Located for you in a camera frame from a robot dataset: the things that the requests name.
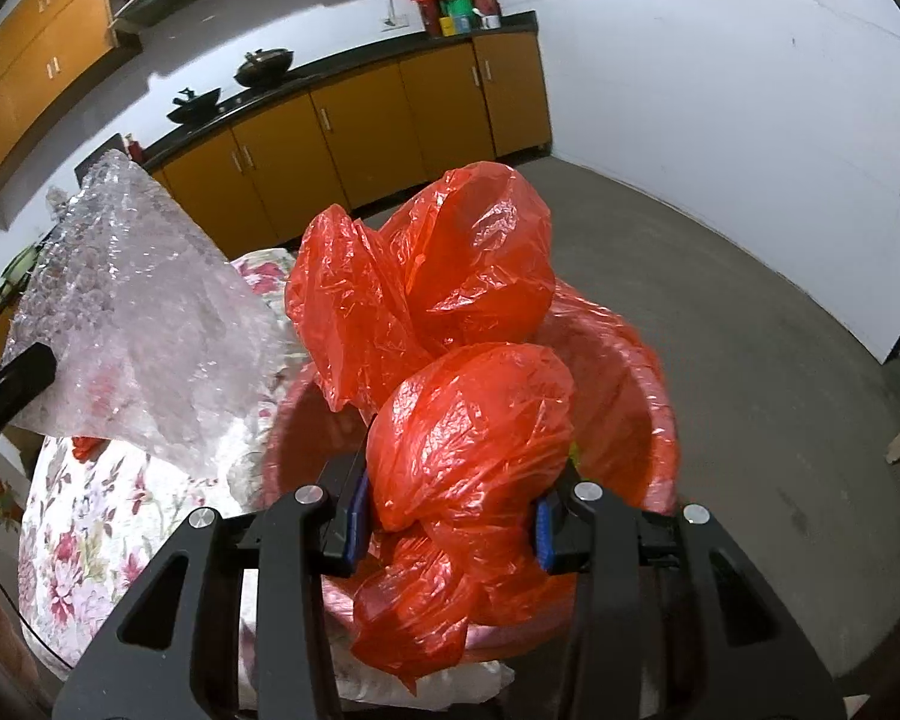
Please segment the clear bubble wrap sheet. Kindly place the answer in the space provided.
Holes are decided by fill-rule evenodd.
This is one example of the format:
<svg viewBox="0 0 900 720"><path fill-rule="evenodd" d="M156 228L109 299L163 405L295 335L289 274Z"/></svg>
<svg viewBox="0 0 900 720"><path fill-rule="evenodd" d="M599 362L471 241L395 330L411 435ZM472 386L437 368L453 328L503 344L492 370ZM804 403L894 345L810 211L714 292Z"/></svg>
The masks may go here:
<svg viewBox="0 0 900 720"><path fill-rule="evenodd" d="M55 380L16 426L119 440L205 478L250 444L290 335L165 188L110 149L46 238L4 357L35 343Z"/></svg>

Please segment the red plastic bag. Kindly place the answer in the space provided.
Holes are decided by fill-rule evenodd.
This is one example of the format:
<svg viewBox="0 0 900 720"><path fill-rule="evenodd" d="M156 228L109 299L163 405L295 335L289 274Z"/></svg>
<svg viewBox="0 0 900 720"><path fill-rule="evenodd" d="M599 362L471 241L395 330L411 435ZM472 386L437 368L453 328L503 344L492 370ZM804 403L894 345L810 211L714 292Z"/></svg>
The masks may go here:
<svg viewBox="0 0 900 720"><path fill-rule="evenodd" d="M382 565L354 595L352 653L407 688L454 667L475 626L571 598L539 567L532 505L571 453L574 381L546 346L455 349L406 379L368 433Z"/></svg>
<svg viewBox="0 0 900 720"><path fill-rule="evenodd" d="M286 312L331 411L370 419L452 349L529 340L553 302L551 210L494 161L450 169L379 229L333 205L305 230Z"/></svg>

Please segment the green pot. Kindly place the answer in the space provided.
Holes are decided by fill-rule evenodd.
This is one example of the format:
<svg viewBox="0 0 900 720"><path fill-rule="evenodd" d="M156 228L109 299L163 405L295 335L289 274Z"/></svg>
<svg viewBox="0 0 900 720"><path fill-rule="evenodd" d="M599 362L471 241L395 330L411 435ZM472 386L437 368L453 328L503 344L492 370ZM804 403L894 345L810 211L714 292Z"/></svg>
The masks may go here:
<svg viewBox="0 0 900 720"><path fill-rule="evenodd" d="M22 249L2 270L1 278L11 289L22 289L37 263L40 249L29 245Z"/></svg>

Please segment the floral quilt table cover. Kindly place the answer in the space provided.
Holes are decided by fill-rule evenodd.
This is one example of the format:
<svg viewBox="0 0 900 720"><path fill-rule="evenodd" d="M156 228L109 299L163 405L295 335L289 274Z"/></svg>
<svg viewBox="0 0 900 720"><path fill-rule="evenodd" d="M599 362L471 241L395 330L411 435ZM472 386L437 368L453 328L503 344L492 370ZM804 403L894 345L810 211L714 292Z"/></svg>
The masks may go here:
<svg viewBox="0 0 900 720"><path fill-rule="evenodd" d="M238 275L290 330L284 284L294 257L284 249L250 252L232 261ZM224 517L253 509L263 491L263 457L278 405L302 371L304 353L289 351L276 382L250 418L248 442L217 454L217 470L194 478L170 461L112 440L94 460L79 461L71 439L47 437L23 511L17 560L17 606L35 633L23 628L30 652L58 681L97 634L126 589L187 515L209 505ZM244 573L240 608L240 710L256 710L256 571ZM344 632L331 634L334 671L343 699L429 710L496 699L515 673L500 661L466 663L419 679L416 694L390 674L372 670L346 650ZM352 704L357 710L372 704Z"/></svg>

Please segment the red plastic waste basket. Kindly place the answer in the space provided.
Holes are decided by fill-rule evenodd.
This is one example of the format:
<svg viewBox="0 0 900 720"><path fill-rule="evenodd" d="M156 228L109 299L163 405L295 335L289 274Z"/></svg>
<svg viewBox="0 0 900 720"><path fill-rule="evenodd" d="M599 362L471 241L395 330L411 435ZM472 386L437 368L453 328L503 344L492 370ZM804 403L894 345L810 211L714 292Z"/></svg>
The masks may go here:
<svg viewBox="0 0 900 720"><path fill-rule="evenodd" d="M676 500L679 444L663 371L652 348L619 314L584 298L565 281L535 337L567 364L574 461L632 507L667 514ZM356 450L367 433L356 408L334 413L310 362L290 381L261 460L255 504L268 507L310 483L336 455Z"/></svg>

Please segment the red bottle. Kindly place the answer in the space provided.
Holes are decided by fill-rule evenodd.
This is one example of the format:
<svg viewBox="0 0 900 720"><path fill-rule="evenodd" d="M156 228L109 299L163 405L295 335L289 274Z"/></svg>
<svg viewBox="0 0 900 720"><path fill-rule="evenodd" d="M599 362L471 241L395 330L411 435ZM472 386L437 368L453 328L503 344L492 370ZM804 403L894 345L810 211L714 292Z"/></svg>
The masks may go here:
<svg viewBox="0 0 900 720"><path fill-rule="evenodd" d="M136 138L131 135L131 133L126 133L125 135L125 146L126 151L130 155L131 160L133 160L137 164L142 164L146 161L146 154L144 154L144 149L136 140Z"/></svg>

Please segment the dark cutting board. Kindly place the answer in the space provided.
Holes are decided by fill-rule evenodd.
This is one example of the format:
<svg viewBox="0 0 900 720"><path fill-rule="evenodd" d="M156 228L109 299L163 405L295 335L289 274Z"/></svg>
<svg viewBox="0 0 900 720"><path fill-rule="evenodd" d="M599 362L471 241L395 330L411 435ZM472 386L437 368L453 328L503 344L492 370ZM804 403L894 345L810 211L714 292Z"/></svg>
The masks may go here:
<svg viewBox="0 0 900 720"><path fill-rule="evenodd" d="M102 145L98 145L89 156L86 156L86 158L80 161L74 168L77 185L84 184L84 179L86 179L87 174L91 172L92 167L94 167L98 161L102 160L103 156L109 153L109 151L119 151L119 153L126 154L125 138L123 138L121 133L115 133L115 135L107 138Z"/></svg>

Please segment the black wok with utensils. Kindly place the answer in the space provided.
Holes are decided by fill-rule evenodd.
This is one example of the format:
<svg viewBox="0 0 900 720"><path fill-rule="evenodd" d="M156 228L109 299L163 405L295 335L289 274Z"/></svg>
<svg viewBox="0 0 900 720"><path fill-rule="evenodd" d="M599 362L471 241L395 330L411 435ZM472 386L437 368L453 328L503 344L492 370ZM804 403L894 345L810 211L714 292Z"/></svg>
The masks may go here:
<svg viewBox="0 0 900 720"><path fill-rule="evenodd" d="M167 119L178 125L204 124L217 115L219 96L219 88L201 94L194 93L191 88L180 89L173 98L173 109L167 114Z"/></svg>

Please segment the black wok with lid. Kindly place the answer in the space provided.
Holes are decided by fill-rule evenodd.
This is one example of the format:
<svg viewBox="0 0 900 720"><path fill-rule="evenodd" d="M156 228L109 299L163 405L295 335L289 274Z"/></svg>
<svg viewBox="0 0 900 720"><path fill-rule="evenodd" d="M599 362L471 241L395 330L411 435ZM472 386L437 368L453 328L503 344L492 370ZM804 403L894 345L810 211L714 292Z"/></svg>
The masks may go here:
<svg viewBox="0 0 900 720"><path fill-rule="evenodd" d="M292 67L294 52L289 49L256 49L245 54L244 63L233 79L247 89L271 88L279 85Z"/></svg>

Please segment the green container on counter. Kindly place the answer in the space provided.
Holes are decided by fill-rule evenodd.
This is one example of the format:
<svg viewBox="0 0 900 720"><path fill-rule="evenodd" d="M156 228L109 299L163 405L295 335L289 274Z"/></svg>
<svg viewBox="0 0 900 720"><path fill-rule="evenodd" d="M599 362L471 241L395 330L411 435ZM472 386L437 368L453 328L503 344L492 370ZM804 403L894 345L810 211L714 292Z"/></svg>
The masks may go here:
<svg viewBox="0 0 900 720"><path fill-rule="evenodd" d="M466 34L473 29L473 0L445 0L445 9L455 34Z"/></svg>

